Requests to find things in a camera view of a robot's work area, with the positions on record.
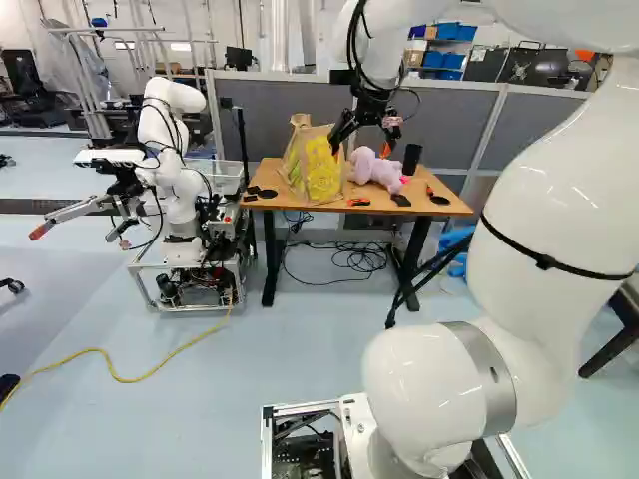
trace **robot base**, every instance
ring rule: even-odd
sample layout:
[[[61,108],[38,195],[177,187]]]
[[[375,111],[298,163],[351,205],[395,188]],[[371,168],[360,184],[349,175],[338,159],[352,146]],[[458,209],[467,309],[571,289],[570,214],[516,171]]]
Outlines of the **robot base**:
[[[318,434],[300,435],[313,427]],[[332,430],[321,432],[327,426]],[[379,443],[377,425],[366,395],[351,394],[339,400],[265,406],[262,410],[262,479],[398,479],[419,478],[392,461],[392,452]],[[512,471],[506,477],[530,479],[507,435],[496,437]],[[374,475],[369,462],[373,447],[381,461],[389,463],[390,475]],[[484,440],[475,441],[470,456],[450,479],[503,479]]]
[[[153,282],[152,288],[157,288],[155,276],[161,272],[171,275],[172,272],[189,270],[200,270],[201,264],[198,261],[176,263],[168,265],[159,256],[158,251],[153,251],[152,244],[145,247],[136,255],[133,261],[127,266],[131,278],[138,287],[147,308],[153,312],[181,312],[181,311],[215,311],[226,310],[229,302],[233,307],[243,306],[246,302],[246,292],[244,281],[247,268],[251,263],[251,255],[235,254],[232,258],[222,263],[222,268],[233,275],[233,281],[229,287],[225,288],[223,294],[219,294],[210,288],[191,287],[188,293],[181,294],[179,301],[170,301],[158,292],[153,298],[149,293],[147,283]],[[153,276],[145,276],[145,272],[150,272]]]

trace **gray floor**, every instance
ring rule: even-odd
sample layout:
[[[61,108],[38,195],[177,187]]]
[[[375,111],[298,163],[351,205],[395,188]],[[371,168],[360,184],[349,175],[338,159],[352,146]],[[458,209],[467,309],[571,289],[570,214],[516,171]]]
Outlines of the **gray floor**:
[[[0,263],[13,263],[19,252],[20,273],[32,277],[35,268],[42,275],[34,285],[38,290],[0,316],[0,337],[12,324],[21,327],[12,336],[13,350],[22,351],[13,367],[42,366],[101,346],[123,376],[137,376],[220,320],[147,312],[124,270],[128,255],[98,240],[105,219],[81,219],[30,243],[26,233],[38,221],[0,217]],[[41,262],[43,256],[50,260]],[[298,248],[289,265],[306,279],[343,277],[328,258],[326,251]],[[62,260],[73,267],[60,268]],[[115,270],[114,263],[120,265]],[[77,276],[73,281],[71,274]],[[260,406],[361,390],[361,354],[382,329],[394,285],[389,271],[327,288],[307,288],[282,276],[275,307],[264,309],[263,277],[261,262],[250,277],[247,309],[234,312],[228,327],[148,381],[116,383],[97,356],[34,380],[0,415],[2,477],[258,477]],[[44,278],[51,291],[42,289]],[[56,287],[67,287],[57,282],[74,290],[53,297]],[[480,314],[463,283],[450,278],[423,292],[421,300],[422,313],[401,311],[399,324]],[[43,344],[35,332],[41,328],[59,332]],[[603,311],[586,336],[584,357],[617,328],[611,312]],[[639,376],[629,360],[621,357],[580,381],[553,421],[512,434],[533,477],[636,477],[632,453],[639,415],[633,403]]]

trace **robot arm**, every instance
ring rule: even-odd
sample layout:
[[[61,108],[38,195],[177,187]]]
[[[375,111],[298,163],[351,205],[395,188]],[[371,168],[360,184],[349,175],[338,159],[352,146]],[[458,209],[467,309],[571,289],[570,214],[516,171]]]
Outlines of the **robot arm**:
[[[384,3],[392,5],[392,12],[374,14]],[[634,185],[639,163],[632,142],[639,109],[639,31],[630,20],[639,15],[639,3],[486,3],[503,23],[529,38],[617,55],[604,85],[569,119],[520,153],[495,184],[467,263],[469,289],[485,315],[471,322],[391,329],[364,355],[370,410],[393,451],[384,467],[394,467],[398,457],[424,477],[443,477],[457,467],[475,439],[556,415],[570,396],[584,332],[639,262],[639,228],[624,221],[633,217],[639,201]],[[356,96],[365,96],[371,85],[361,70],[375,83],[394,78],[404,27],[434,20],[445,4],[346,4],[335,37],[353,40],[343,32],[347,17],[353,18],[355,6],[361,5],[374,37],[368,39],[357,26],[363,60],[353,68]],[[405,12],[414,17],[405,18]],[[391,37],[388,24],[400,28],[400,34]],[[382,38],[387,45],[376,44]],[[347,43],[351,49],[352,42]],[[391,93],[386,93],[387,103]],[[361,120],[366,115],[380,114],[370,102],[361,107],[362,112],[358,105],[335,125],[329,138],[333,147],[366,124]],[[370,464],[375,457],[390,457],[375,446],[381,442],[371,442]],[[377,472],[371,471],[375,479],[400,477]]]
[[[407,31],[438,18],[454,0],[348,0],[333,34],[335,56],[348,62],[354,111],[344,109],[328,136],[333,153],[362,126],[384,131],[387,151],[401,138],[401,117],[389,103],[401,84]]]
[[[160,77],[151,79],[145,88],[137,132],[146,151],[124,148],[81,151],[74,161],[76,166],[115,175],[116,183],[102,197],[92,197],[47,215],[46,222],[29,238],[37,240],[55,224],[116,208],[124,221],[107,234],[106,240],[111,242],[138,223],[135,211],[145,190],[160,187],[167,194],[166,219],[173,244],[184,239],[184,243],[193,247],[191,256],[197,257],[202,244],[194,240],[198,235],[195,200],[205,183],[199,173],[184,168],[189,131],[180,115],[200,112],[205,107],[206,99],[198,90]]]

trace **yellow extension cord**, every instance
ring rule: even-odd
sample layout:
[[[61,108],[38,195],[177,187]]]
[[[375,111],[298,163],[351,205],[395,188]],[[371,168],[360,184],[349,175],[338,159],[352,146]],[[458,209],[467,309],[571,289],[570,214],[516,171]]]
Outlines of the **yellow extension cord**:
[[[67,362],[73,361],[76,357],[80,357],[80,356],[83,356],[85,354],[89,354],[90,352],[98,352],[98,353],[102,354],[102,357],[104,357],[104,360],[107,362],[107,367],[109,368],[109,373],[111,374],[111,377],[113,377],[116,381],[121,382],[123,384],[132,384],[134,382],[144,381],[145,379],[148,379],[149,377],[153,376],[167,362],[169,362],[175,356],[180,354],[182,351],[184,351],[186,349],[189,349],[191,346],[197,344],[198,342],[202,341],[206,337],[208,337],[211,334],[213,334],[214,332],[216,332],[221,327],[225,326],[229,322],[229,316],[231,315],[231,310],[232,309],[233,309],[233,305],[229,304],[229,309],[227,310],[227,314],[224,316],[224,319],[219,324],[215,325],[211,329],[206,330],[205,332],[203,332],[202,334],[200,334],[196,338],[192,339],[191,341],[189,341],[186,344],[183,344],[182,346],[177,348],[175,351],[173,351],[167,357],[165,357],[164,360],[160,364],[154,366],[150,371],[148,371],[147,373],[143,374],[140,377],[134,377],[133,379],[127,379],[125,377],[121,377],[118,374],[118,372],[115,370],[115,368],[113,367],[113,361],[111,360],[111,356],[109,356],[109,353],[107,351],[105,351],[104,349],[102,349],[100,347],[88,347],[86,349],[83,349],[82,351],[76,352],[75,354],[72,354],[72,355],[70,355],[68,357],[65,357],[60,362],[56,362],[54,364],[49,364],[48,366],[41,367],[40,369],[36,369],[35,371],[27,374],[24,377],[24,379],[20,380],[20,382],[16,385],[16,387],[13,388],[13,390],[4,399],[4,401],[2,401],[2,403],[0,403],[0,412],[2,412],[4,410],[5,406],[7,405],[9,400],[16,394],[16,392],[18,392],[18,390],[20,388],[24,387],[24,385],[27,382],[29,382],[31,379],[33,379],[33,376],[35,376],[36,374],[40,374],[42,372],[47,372],[47,371],[50,371],[50,370],[55,369],[57,367],[60,367],[60,366],[62,366],[64,364],[66,364]]]

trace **concrete floor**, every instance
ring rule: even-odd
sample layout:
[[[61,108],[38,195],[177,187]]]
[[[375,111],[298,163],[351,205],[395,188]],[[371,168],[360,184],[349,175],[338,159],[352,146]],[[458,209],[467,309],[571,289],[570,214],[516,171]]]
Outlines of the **concrete floor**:
[[[0,171],[0,197],[74,199],[101,192],[112,179],[70,164],[84,144],[2,138],[0,153],[13,155],[18,166]],[[131,256],[104,243],[107,219],[78,219],[29,241],[27,233],[40,222],[0,216],[0,273],[29,287],[17,302],[0,291],[0,372],[23,373],[100,346],[121,375],[138,376],[221,319],[147,312],[126,273]],[[133,241],[148,235],[139,229]],[[300,247],[288,266],[307,280],[349,274],[329,258],[329,251]],[[261,406],[360,391],[361,355],[382,331],[395,288],[390,270],[322,288],[282,274],[275,307],[264,309],[263,261],[262,254],[249,277],[246,310],[234,311],[227,327],[149,380],[119,384],[101,357],[85,356],[25,387],[0,414],[0,477],[259,477]],[[399,324],[480,314],[465,285],[450,278],[420,297],[422,312],[400,311]],[[619,328],[604,309],[583,341],[584,359]],[[512,433],[533,477],[637,476],[636,358],[625,354],[580,380],[552,421]]]

